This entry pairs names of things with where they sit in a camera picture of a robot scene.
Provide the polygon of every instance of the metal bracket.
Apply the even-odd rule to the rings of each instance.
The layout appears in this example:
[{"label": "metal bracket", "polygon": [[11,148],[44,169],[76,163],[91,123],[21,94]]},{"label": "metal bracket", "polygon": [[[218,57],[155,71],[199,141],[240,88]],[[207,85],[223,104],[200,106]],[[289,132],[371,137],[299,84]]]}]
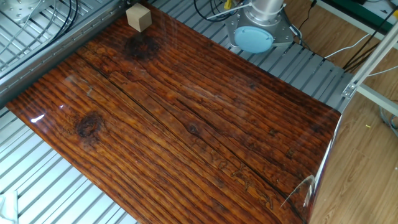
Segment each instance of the metal bracket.
[{"label": "metal bracket", "polygon": [[353,97],[356,89],[362,84],[369,74],[376,68],[380,61],[387,55],[391,48],[398,41],[398,22],[391,28],[388,34],[383,38],[378,47],[369,56],[365,64],[358,70],[356,75],[342,92],[346,98]]}]

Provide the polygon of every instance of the blue disc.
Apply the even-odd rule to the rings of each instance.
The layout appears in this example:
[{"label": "blue disc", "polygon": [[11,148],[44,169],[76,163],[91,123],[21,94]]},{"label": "blue disc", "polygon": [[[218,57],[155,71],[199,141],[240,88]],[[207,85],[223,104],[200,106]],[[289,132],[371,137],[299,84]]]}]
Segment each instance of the blue disc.
[{"label": "blue disc", "polygon": [[242,50],[258,54],[271,48],[274,37],[264,29],[243,26],[235,30],[235,42]]}]

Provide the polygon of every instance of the white cable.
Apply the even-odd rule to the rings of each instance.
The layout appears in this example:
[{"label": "white cable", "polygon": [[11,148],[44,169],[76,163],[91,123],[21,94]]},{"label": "white cable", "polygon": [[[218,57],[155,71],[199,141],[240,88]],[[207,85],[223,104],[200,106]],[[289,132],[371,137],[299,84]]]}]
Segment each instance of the white cable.
[{"label": "white cable", "polygon": [[298,31],[298,34],[300,35],[300,45],[301,45],[301,40],[303,39],[303,34],[301,33],[301,31],[297,28],[297,27],[295,27],[293,24],[292,24],[292,27],[294,27],[294,28],[296,28],[296,30]]},{"label": "white cable", "polygon": [[1,50],[0,55],[10,46],[10,44],[14,41],[14,39],[22,32],[22,30],[25,28],[26,24],[29,22],[30,16],[37,9],[37,7],[40,5],[40,3],[42,3],[42,0],[40,0],[39,3],[37,3],[37,5],[34,7],[32,12],[30,12],[30,14],[27,16],[27,20],[26,20],[25,24],[21,27],[21,29],[19,29],[19,31],[15,35],[13,35],[11,37],[8,44]]},{"label": "white cable", "polygon": [[340,50],[336,51],[335,53],[326,56],[325,58],[331,57],[332,55],[337,54],[338,52],[341,52],[342,50],[346,50],[346,49],[350,49],[350,48],[355,47],[357,44],[359,44],[363,39],[365,39],[365,38],[366,38],[367,36],[369,36],[369,35],[370,35],[370,34],[366,34],[364,37],[362,37],[362,38],[361,38],[357,43],[355,43],[354,45],[349,46],[349,47],[345,47],[345,48],[343,48],[343,49],[340,49]]},{"label": "white cable", "polygon": [[243,6],[235,7],[235,8],[233,8],[233,9],[230,9],[230,10],[227,10],[227,11],[224,11],[224,12],[221,12],[221,13],[216,14],[216,15],[214,15],[214,16],[210,16],[210,17],[208,17],[207,19],[212,19],[212,18],[214,18],[214,17],[220,16],[220,15],[223,15],[223,14],[226,14],[226,13],[229,13],[229,12],[232,12],[232,11],[235,11],[235,10],[238,10],[238,9],[242,9],[242,8],[248,7],[248,6],[252,6],[251,2],[249,2],[249,4],[245,4],[245,5],[243,5]]},{"label": "white cable", "polygon": [[378,75],[378,74],[381,74],[381,73],[384,73],[384,72],[391,71],[391,70],[396,69],[396,68],[398,68],[398,65],[395,66],[395,67],[389,68],[389,69],[387,69],[387,70],[381,71],[381,72],[377,72],[377,73],[374,73],[374,74],[370,74],[370,75],[368,75],[368,76]]}]

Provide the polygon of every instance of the glossy varnished surface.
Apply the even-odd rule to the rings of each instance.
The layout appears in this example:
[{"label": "glossy varnished surface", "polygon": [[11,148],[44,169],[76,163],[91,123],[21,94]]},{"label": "glossy varnished surface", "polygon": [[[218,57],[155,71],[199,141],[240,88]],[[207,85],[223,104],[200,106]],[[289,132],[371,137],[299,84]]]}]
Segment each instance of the glossy varnished surface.
[{"label": "glossy varnished surface", "polygon": [[7,107],[141,223],[305,223],[340,114],[151,11]]}]

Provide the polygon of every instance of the metal cylinder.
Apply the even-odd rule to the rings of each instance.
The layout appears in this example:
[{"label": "metal cylinder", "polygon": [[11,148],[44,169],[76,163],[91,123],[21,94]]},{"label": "metal cylinder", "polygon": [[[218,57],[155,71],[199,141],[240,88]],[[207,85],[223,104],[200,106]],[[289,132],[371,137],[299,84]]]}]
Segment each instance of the metal cylinder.
[{"label": "metal cylinder", "polygon": [[253,0],[249,12],[258,20],[271,21],[280,11],[284,0]]}]

